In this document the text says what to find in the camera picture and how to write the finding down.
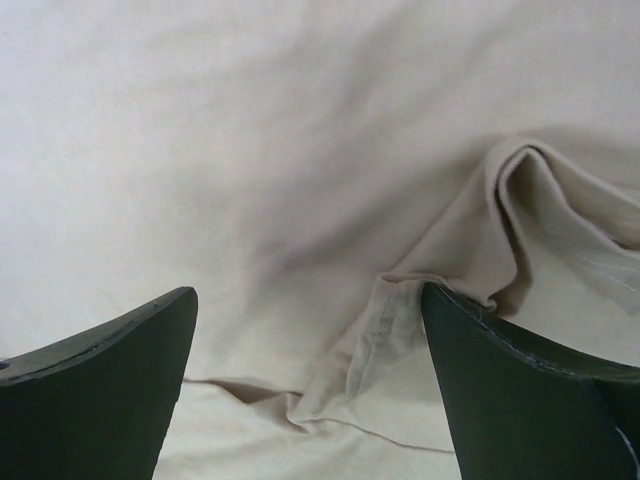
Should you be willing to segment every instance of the beige fabric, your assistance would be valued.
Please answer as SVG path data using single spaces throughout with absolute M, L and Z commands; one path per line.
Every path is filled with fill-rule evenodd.
M 159 478 L 455 478 L 426 278 L 640 364 L 637 2 L 0 13 L 0 356 L 195 286 Z

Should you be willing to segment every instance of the stitching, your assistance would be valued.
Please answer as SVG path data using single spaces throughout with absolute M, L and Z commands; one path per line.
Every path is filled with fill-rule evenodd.
M 375 352 L 375 350 L 377 350 L 376 345 L 378 343 L 378 339 L 384 333 L 384 331 L 388 330 L 389 327 L 391 326 L 391 321 L 385 321 L 385 318 L 386 318 L 389 305 L 391 304 L 391 299 L 395 296 L 396 285 L 397 284 L 393 285 L 393 288 L 391 289 L 391 293 L 389 293 L 389 297 L 387 298 L 387 302 L 385 303 L 384 308 L 382 309 L 382 313 L 380 314 L 380 317 L 378 317 L 378 322 L 380 323 L 380 325 L 378 326 L 378 329 L 376 330 L 375 334 L 373 335 L 373 338 L 371 339 L 371 348 L 369 349 L 369 355 L 367 355 L 367 360 L 362 366 L 362 371 L 360 373 L 360 378 L 358 379 L 358 386 L 356 387 L 356 391 L 351 397 L 347 399 L 347 403 L 351 402 L 360 393 L 360 389 L 362 388 L 362 382 L 364 380 L 364 377 L 367 371 L 369 370 L 371 359 L 373 358 L 373 353 Z
M 627 285 L 625 282 L 623 282 L 622 280 L 618 280 L 617 278 L 614 277 L 610 277 L 609 275 L 604 275 L 602 274 L 602 276 L 604 278 L 608 278 L 609 280 L 611 280 L 612 282 L 615 283 L 619 283 L 620 285 L 622 285 L 623 287 L 627 288 L 628 290 L 631 290 L 634 293 L 640 293 L 640 290 L 637 290 L 635 288 L 633 288 L 631 285 Z
M 489 328 L 483 321 L 482 318 L 485 314 L 485 312 L 478 308 L 478 316 L 476 317 L 473 313 L 469 312 L 466 308 L 464 308 L 462 305 L 460 305 L 455 298 L 451 297 L 446 290 L 444 290 L 442 288 L 441 285 L 436 285 L 437 286 L 437 290 L 436 293 L 440 293 L 442 295 L 444 295 L 449 301 L 451 301 L 456 307 L 458 307 L 460 310 L 462 310 L 464 313 L 466 313 L 467 315 L 469 315 L 470 317 L 472 317 L 475 321 L 477 321 L 483 328 L 484 331 L 487 332 L 489 335 L 491 335 L 492 337 L 494 337 L 496 340 L 498 340 L 501 344 L 505 345 L 507 348 L 509 348 L 511 351 L 517 353 L 518 355 L 521 355 L 523 357 L 525 357 L 527 360 L 529 360 L 530 362 L 534 363 L 536 366 L 541 367 L 541 368 L 546 368 L 547 370 L 551 370 L 554 372 L 558 372 L 558 373 L 562 373 L 564 375 L 568 375 L 571 377 L 584 377 L 584 378 L 591 378 L 591 377 L 585 377 L 584 375 L 580 375 L 577 374 L 575 372 L 569 371 L 569 370 L 564 370 L 562 368 L 558 368 L 555 367 L 553 365 L 550 365 L 548 363 L 545 363 L 543 361 L 541 361 L 539 358 L 523 352 L 521 350 L 519 350 L 518 348 L 516 348 L 514 345 L 511 344 L 511 342 L 509 342 L 506 338 L 501 337 L 500 335 L 498 335 L 496 332 L 494 332 L 491 328 Z
M 611 270 L 624 270 L 624 271 L 633 272 L 633 273 L 640 273 L 640 270 L 636 270 L 634 268 L 629 268 L 629 267 L 623 267 L 622 265 L 608 265 L 606 263 L 594 262 L 593 260 L 590 260 L 587 257 L 575 252 L 573 249 L 571 249 L 570 252 L 572 255 L 578 257 L 581 260 L 584 260 L 585 262 L 593 265 L 594 267 L 604 267 L 604 268 L 609 268 Z
M 120 327 L 118 330 L 113 332 L 108 337 L 102 338 L 98 343 L 96 343 L 94 345 L 91 345 L 91 346 L 85 348 L 84 350 L 82 350 L 81 352 L 78 352 L 78 353 L 76 353 L 74 355 L 71 355 L 70 357 L 63 358 L 62 360 L 60 360 L 60 361 L 58 361 L 58 362 L 56 362 L 56 363 L 54 363 L 52 365 L 47 365 L 45 367 L 42 367 L 39 370 L 34 370 L 34 371 L 31 371 L 31 372 L 23 373 L 22 375 L 14 375 L 13 377 L 9 377 L 9 378 L 4 379 L 4 380 L 7 381 L 7 382 L 15 382 L 17 380 L 28 380 L 30 378 L 33 378 L 36 375 L 42 375 L 45 372 L 48 372 L 49 370 L 52 370 L 54 368 L 58 368 L 58 367 L 61 367 L 61 366 L 62 367 L 64 367 L 64 366 L 71 367 L 73 365 L 69 365 L 69 363 L 73 362 L 77 358 L 84 357 L 84 356 L 87 356 L 87 355 L 91 354 L 95 350 L 98 350 L 100 347 L 102 347 L 104 344 L 111 342 L 111 340 L 113 340 L 114 338 L 123 337 L 125 335 L 128 335 L 130 332 L 129 331 L 125 332 L 125 330 L 127 330 L 132 324 L 134 324 L 138 320 L 139 320 L 139 317 L 134 318 L 133 320 L 125 323 L 122 327 Z

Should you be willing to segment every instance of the cloth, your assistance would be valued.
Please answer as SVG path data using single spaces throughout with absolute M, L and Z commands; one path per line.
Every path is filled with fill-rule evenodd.
M 427 279 L 640 364 L 640 6 L 360 7 L 0 7 L 0 356 L 196 287 L 158 478 L 456 478 Z

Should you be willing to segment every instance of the cream cloth background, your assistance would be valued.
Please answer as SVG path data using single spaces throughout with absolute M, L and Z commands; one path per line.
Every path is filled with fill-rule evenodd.
M 483 159 L 497 169 L 524 152 L 513 181 L 529 169 L 525 183 L 544 192 L 514 202 L 528 210 L 513 215 L 534 279 L 514 321 L 639 364 L 626 288 L 637 285 L 625 270 L 635 268 L 636 205 L 619 193 L 640 188 L 637 2 L 366 7 L 0 6 L 0 356 L 195 286 L 190 383 L 158 478 L 456 478 L 453 456 L 433 451 L 450 439 L 409 274 L 451 276 L 478 298 L 508 284 L 498 305 L 518 304 L 529 278 L 511 278 L 527 272 L 521 244 L 507 245 L 510 259 L 500 229 L 478 217 L 482 186 L 505 173 L 482 170 Z M 501 143 L 514 135 L 535 140 Z M 600 183 L 567 174 L 565 157 Z M 585 204 L 592 192 L 576 182 L 607 203 Z M 596 229 L 561 198 L 532 201 L 558 189 Z M 455 199 L 477 213 L 456 218 Z M 549 232 L 554 214 L 572 218 L 592 241 L 563 230 L 569 240 L 547 248 L 531 214 Z M 461 245 L 460 256 L 431 249 L 443 219 L 441 241 Z M 496 247 L 498 258 L 483 257 Z M 390 271 L 403 275 L 379 277 Z M 363 319 L 387 288 L 387 345 L 397 348 L 350 370 L 381 339 L 363 335 L 375 326 Z M 357 395 L 345 404 L 350 385 Z

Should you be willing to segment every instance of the fabric fold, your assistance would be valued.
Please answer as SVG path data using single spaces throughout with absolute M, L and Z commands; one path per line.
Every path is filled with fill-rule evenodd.
M 627 312 L 637 309 L 640 204 L 553 148 L 509 138 L 488 152 L 418 244 L 378 276 L 367 307 L 308 388 L 274 392 L 269 402 L 284 405 L 284 417 L 303 431 L 331 420 L 400 445 L 453 451 L 420 292 L 425 282 L 439 282 L 502 316 L 516 315 L 534 281 L 525 221 L 600 293 Z M 410 416 L 399 406 L 402 395 L 417 405 Z

